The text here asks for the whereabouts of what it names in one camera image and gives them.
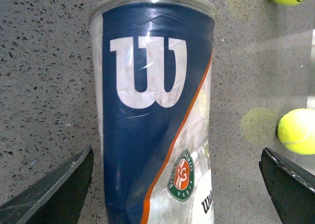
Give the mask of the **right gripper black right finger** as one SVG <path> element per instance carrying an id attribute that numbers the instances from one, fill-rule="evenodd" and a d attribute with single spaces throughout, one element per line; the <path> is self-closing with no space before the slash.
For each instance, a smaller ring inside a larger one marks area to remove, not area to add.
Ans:
<path id="1" fill-rule="evenodd" d="M 283 224 L 315 222 L 315 176 L 271 148 L 259 162 L 266 189 Z"/>

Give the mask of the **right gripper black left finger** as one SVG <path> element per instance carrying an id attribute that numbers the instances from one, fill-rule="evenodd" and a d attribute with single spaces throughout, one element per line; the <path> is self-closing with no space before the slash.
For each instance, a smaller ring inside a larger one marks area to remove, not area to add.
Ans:
<path id="1" fill-rule="evenodd" d="M 80 150 L 0 207 L 2 224 L 76 224 L 92 180 L 94 153 Z"/>

